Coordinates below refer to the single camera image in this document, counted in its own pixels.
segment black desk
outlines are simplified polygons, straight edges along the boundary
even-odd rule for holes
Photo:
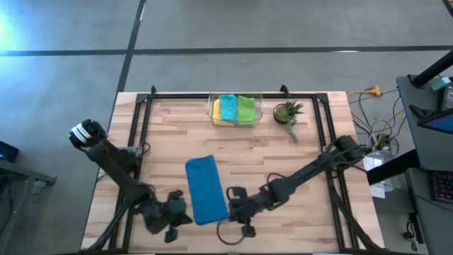
[[[10,163],[0,159],[0,174],[6,174],[11,177],[12,182],[14,182],[15,188],[12,190],[13,196],[13,207],[11,218],[7,222],[0,222],[0,225],[6,224],[3,232],[0,235],[0,254],[7,254],[8,247],[10,244],[10,238],[14,233],[16,222],[21,216],[21,212],[24,208],[25,201],[27,200],[28,195],[30,194],[35,181],[43,181],[46,186],[53,186],[57,177],[48,176],[47,174],[42,174],[38,171],[33,171],[30,169],[23,168],[17,164]],[[8,218],[9,206],[7,193],[4,192],[2,195],[3,199],[0,200],[0,217],[1,220]]]
[[[435,109],[437,92],[430,89],[417,89],[412,86],[406,76],[399,77],[396,83],[403,101],[415,149],[369,171],[368,180],[370,184],[374,184],[392,176],[406,173],[409,193],[417,215],[416,220],[421,227],[423,241],[426,243],[429,253],[450,255],[453,249],[453,206],[437,203],[452,209],[452,211],[448,211],[414,195],[436,203],[430,198],[428,172],[423,169],[453,170],[453,152],[451,150],[453,135],[418,127],[418,119],[409,109],[411,104],[420,108]]]

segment desk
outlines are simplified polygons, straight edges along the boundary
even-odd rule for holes
[[[109,131],[109,140],[116,146],[127,144],[136,95],[118,94]],[[328,92],[328,98],[337,136],[355,137],[346,93]],[[168,192],[181,189],[188,203],[187,213],[192,217],[185,163],[195,157],[213,154],[224,191],[228,186],[243,186],[250,194],[256,193],[265,183],[268,173],[276,171],[288,175],[314,160],[321,152],[313,103],[299,99],[304,103],[304,113],[298,116],[294,127],[299,138],[299,144],[294,144],[285,126],[273,120],[274,106],[285,101],[265,98],[263,118],[258,126],[248,129],[213,126],[207,116],[207,99],[154,99],[147,133],[151,149],[144,155],[140,180],[155,185],[156,194],[162,201],[166,200]],[[323,110],[321,116],[328,136]],[[345,177],[354,216],[373,241],[383,247],[366,175],[357,169],[349,169]],[[97,183],[82,248],[94,243],[110,222],[117,192],[118,187],[108,176]],[[252,223],[256,227],[256,237],[245,239],[233,247],[217,239],[216,224],[198,226],[195,223],[178,227],[178,239],[165,244],[165,231],[152,235],[146,230],[142,216],[138,215],[134,217],[129,251],[300,253],[338,250],[324,174],[300,186],[281,208],[257,214]],[[349,244],[344,220],[342,225],[346,244]],[[122,240],[122,227],[119,240]],[[223,224],[220,232],[227,241],[237,240],[240,225],[234,222]]]
[[[0,254],[6,254],[9,249],[9,241],[16,230],[16,222],[19,221],[18,219],[22,216],[24,204],[30,195],[35,181],[42,181],[47,187],[51,187],[57,180],[57,177],[48,176],[47,174],[42,174],[38,171],[30,170],[0,159],[0,175],[3,174],[10,176],[10,181],[13,182],[14,185],[12,183],[9,185],[13,185],[14,188],[11,187],[10,191],[0,193],[0,196],[3,196],[0,198],[0,218],[2,220],[8,218],[6,223],[3,221],[1,222],[6,225],[4,231],[0,235]],[[9,192],[12,192],[13,194],[13,207],[11,208],[13,213],[11,214],[11,217],[7,216],[9,212],[6,211],[10,210],[10,205],[7,202],[8,198],[6,196]]]
[[[418,127],[418,119],[409,109],[411,104],[420,108],[436,109],[438,92],[429,88],[417,89],[412,86],[406,76],[399,77],[396,83],[403,101],[415,149],[371,170],[368,172],[368,180],[370,184],[373,184],[406,173],[409,194],[417,215],[416,227],[420,225],[420,231],[423,233],[421,235],[423,238],[420,241],[426,243],[430,254],[451,254],[453,212],[438,208],[414,195],[428,199],[431,203],[437,203],[431,201],[428,171],[422,169],[452,170],[453,157],[450,147],[453,143],[453,135]],[[453,210],[451,205],[437,204]]]

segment small succulent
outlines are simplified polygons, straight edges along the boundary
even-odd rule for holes
[[[304,107],[301,103],[296,103],[297,100],[288,101],[283,103],[281,106],[277,107],[275,110],[275,117],[283,122],[286,123],[286,130],[288,131],[289,136],[295,143],[298,143],[299,140],[297,139],[296,134],[292,130],[292,126],[297,122],[297,114],[303,113],[299,111],[300,108]]]

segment blue towel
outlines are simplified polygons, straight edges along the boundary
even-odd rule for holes
[[[193,216],[198,225],[228,218],[214,156],[190,159],[185,163],[192,197]]]
[[[238,98],[233,95],[220,95],[220,118],[222,120],[237,119]]]

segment concrete floor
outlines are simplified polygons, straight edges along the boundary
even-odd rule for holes
[[[0,50],[126,49],[138,3],[2,1]],[[440,0],[148,0],[136,48],[448,45],[451,18]],[[391,91],[397,76],[418,73],[445,53],[134,56],[125,90],[270,91],[286,84],[295,91]],[[19,163],[58,176],[38,204],[26,205],[11,254],[79,249],[97,167],[67,132],[85,118],[108,126],[124,59],[0,57],[0,108],[7,109],[0,140],[21,150]],[[393,92],[364,100],[368,118],[378,119],[397,98]],[[351,107],[358,112],[357,103]],[[400,153],[413,148],[407,124],[398,140]],[[386,246],[411,251],[400,235],[404,214],[377,211]]]

